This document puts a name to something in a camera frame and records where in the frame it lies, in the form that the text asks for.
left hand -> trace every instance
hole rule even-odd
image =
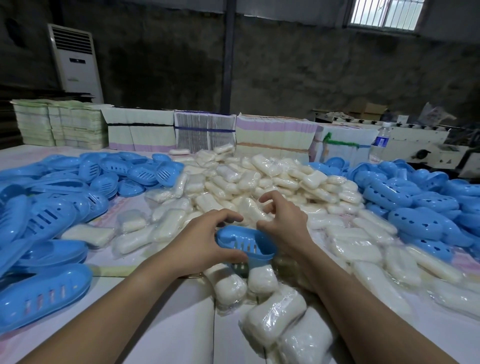
[[[243,216],[226,208],[211,210],[190,221],[169,245],[150,259],[162,255],[173,264],[177,277],[200,273],[223,262],[247,262],[245,252],[220,248],[215,242],[217,225],[234,221],[243,221]]]

window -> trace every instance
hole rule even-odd
[[[355,0],[350,24],[413,31],[424,0]]]

floor-standing air conditioner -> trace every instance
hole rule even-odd
[[[62,88],[92,94],[92,101],[102,104],[92,33],[54,24],[48,24],[48,33]]]

water bottle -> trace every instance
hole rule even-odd
[[[370,147],[370,162],[380,163],[382,161],[382,154],[387,146],[388,139],[390,139],[390,123],[384,122],[382,127],[378,129],[378,136]]]

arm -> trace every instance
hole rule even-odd
[[[275,213],[275,219],[259,221],[257,228],[302,267],[356,363],[457,363],[331,260],[312,241],[308,217],[297,206],[278,191],[259,199],[268,200],[273,202],[265,212]]]
[[[178,277],[221,262],[246,262],[244,252],[222,249],[214,240],[223,221],[242,221],[230,210],[213,210],[193,219],[161,252],[88,307],[19,364],[113,364],[160,298]]]

